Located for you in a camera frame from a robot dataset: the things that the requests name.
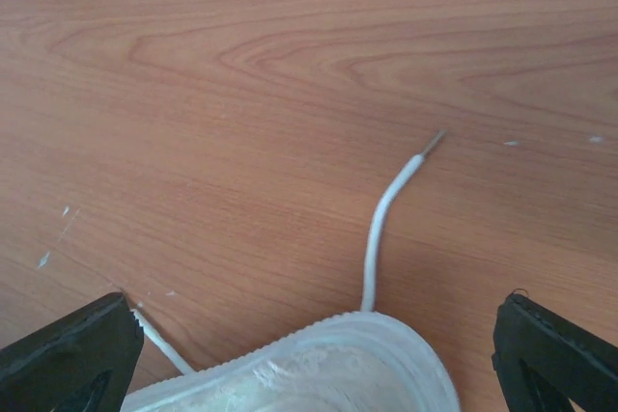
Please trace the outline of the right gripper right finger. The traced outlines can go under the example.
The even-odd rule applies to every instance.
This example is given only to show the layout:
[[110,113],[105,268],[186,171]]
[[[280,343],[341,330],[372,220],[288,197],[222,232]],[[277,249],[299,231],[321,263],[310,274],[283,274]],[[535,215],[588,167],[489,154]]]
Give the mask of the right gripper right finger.
[[511,411],[615,411],[617,347],[523,294],[499,306],[493,369]]

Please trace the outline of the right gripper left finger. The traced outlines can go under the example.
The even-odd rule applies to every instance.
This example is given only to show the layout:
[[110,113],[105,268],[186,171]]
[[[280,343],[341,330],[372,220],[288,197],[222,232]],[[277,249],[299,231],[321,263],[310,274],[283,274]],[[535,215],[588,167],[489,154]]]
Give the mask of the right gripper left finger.
[[1,349],[3,411],[119,411],[144,344],[110,292]]

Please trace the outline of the cream white lace sneaker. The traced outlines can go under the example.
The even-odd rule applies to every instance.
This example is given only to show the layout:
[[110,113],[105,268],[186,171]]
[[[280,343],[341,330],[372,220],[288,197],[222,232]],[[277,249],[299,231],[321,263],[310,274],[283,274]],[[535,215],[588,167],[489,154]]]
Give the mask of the cream white lace sneaker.
[[125,411],[458,411],[430,345],[391,316],[329,317],[213,368],[127,395]]

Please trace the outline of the white shoelace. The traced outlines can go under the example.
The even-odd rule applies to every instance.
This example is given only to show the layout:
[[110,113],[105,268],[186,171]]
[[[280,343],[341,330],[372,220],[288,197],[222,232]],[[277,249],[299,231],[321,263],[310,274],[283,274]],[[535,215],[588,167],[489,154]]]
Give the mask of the white shoelace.
[[[370,226],[368,229],[365,256],[363,262],[363,285],[361,294],[360,311],[370,313],[376,307],[377,288],[378,288],[378,262],[379,262],[379,245],[382,231],[386,222],[388,211],[392,203],[397,198],[401,190],[417,173],[420,167],[425,162],[429,153],[439,144],[440,140],[446,134],[445,129],[441,129],[429,141],[424,149],[415,154],[400,170],[391,183],[387,186],[381,195],[377,206],[374,210]],[[181,375],[195,373],[188,362],[181,354],[155,329],[155,327],[147,321],[138,309],[131,310],[139,325],[144,330],[146,337],[158,348],[158,350],[171,362],[174,368]]]

